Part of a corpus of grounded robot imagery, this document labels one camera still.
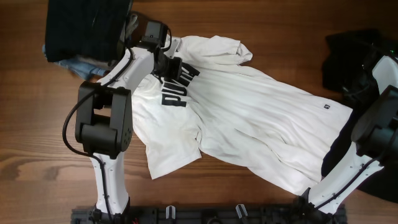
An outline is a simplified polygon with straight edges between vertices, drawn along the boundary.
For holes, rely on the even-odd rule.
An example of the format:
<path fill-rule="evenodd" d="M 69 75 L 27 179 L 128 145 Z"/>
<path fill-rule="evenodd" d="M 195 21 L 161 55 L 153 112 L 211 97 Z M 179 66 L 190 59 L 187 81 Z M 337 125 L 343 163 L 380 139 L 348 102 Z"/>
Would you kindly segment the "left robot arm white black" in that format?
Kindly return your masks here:
<path fill-rule="evenodd" d="M 147 75 L 178 78 L 182 59 L 133 47 L 96 83 L 78 91 L 75 138 L 95 170 L 95 211 L 108 219 L 124 214 L 129 195 L 124 183 L 124 153 L 132 139 L 132 94 Z"/>

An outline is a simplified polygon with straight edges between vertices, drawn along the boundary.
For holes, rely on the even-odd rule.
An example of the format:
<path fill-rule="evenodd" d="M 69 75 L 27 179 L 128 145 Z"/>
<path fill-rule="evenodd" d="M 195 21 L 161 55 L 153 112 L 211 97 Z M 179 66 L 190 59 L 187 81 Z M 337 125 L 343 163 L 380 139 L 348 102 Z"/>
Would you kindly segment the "white Puma t-shirt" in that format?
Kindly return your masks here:
<path fill-rule="evenodd" d="M 321 181 L 351 108 L 248 67 L 238 40 L 182 38 L 178 80 L 148 75 L 132 95 L 133 128 L 153 179 L 208 154 L 295 195 Z"/>

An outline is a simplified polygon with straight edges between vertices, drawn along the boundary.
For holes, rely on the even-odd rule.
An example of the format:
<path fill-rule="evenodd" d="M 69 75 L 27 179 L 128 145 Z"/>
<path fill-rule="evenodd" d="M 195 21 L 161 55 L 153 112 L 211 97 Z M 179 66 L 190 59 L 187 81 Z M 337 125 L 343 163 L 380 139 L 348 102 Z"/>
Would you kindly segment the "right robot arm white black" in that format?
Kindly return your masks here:
<path fill-rule="evenodd" d="M 336 213 L 367 178 L 397 162 L 397 57 L 383 56 L 372 75 L 380 96 L 355 124 L 347 153 L 321 182 L 306 191 L 312 213 Z"/>

